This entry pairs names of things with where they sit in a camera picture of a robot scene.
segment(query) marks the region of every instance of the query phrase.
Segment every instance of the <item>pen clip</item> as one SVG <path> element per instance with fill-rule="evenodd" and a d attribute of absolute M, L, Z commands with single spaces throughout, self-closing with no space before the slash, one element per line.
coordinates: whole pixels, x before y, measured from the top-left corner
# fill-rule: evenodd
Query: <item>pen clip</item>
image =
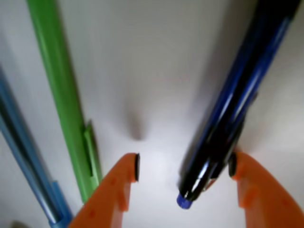
<path fill-rule="evenodd" d="M 87 151 L 89 155 L 89 167 L 91 169 L 91 183 L 95 190 L 102 180 L 101 169 L 99 165 L 99 159 L 96 149 L 96 143 L 93 133 L 92 124 L 89 123 L 84 132 L 85 142 L 87 145 Z"/>

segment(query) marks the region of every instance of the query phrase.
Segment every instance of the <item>orange plastic object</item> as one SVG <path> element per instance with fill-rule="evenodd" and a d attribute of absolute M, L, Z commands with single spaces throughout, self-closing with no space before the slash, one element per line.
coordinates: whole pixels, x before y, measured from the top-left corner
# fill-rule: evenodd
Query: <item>orange plastic object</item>
<path fill-rule="evenodd" d="M 139 155 L 129 153 L 104 177 L 69 228 L 120 228 L 128 210 L 131 183 L 138 180 Z"/>
<path fill-rule="evenodd" d="M 247 228 L 304 228 L 304 214 L 288 192 L 249 155 L 237 152 L 238 203 Z"/>

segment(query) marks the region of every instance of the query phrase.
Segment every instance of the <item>light blue pen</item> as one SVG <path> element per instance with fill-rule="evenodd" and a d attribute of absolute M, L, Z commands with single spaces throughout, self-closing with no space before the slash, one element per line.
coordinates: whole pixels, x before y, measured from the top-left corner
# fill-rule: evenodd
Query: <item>light blue pen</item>
<path fill-rule="evenodd" d="M 13 101 L 0 67 L 0 129 L 52 228 L 66 228 L 72 215 L 56 182 L 50 183 Z"/>

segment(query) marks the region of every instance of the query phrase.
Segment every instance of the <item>dark blue pen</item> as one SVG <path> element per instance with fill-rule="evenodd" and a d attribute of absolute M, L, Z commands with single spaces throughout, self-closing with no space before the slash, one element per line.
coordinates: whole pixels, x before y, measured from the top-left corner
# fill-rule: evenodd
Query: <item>dark blue pen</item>
<path fill-rule="evenodd" d="M 234 157 L 247 110 L 293 19 L 300 0 L 260 0 L 193 157 L 177 203 L 190 208 Z"/>

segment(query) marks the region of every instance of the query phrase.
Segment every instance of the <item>pen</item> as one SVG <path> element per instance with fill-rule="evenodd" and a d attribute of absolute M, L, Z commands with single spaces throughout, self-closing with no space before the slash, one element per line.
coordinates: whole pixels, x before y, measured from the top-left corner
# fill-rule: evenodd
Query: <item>pen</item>
<path fill-rule="evenodd" d="M 177 203 L 190 208 L 229 160 L 246 113 L 295 15 L 300 0 L 260 0 L 217 103 L 183 175 Z"/>
<path fill-rule="evenodd" d="M 86 202 L 102 179 L 93 129 L 84 123 L 55 1 L 27 2 L 81 198 Z"/>
<path fill-rule="evenodd" d="M 0 129 L 52 228 L 65 228 L 72 215 L 56 182 L 50 184 L 0 68 Z"/>

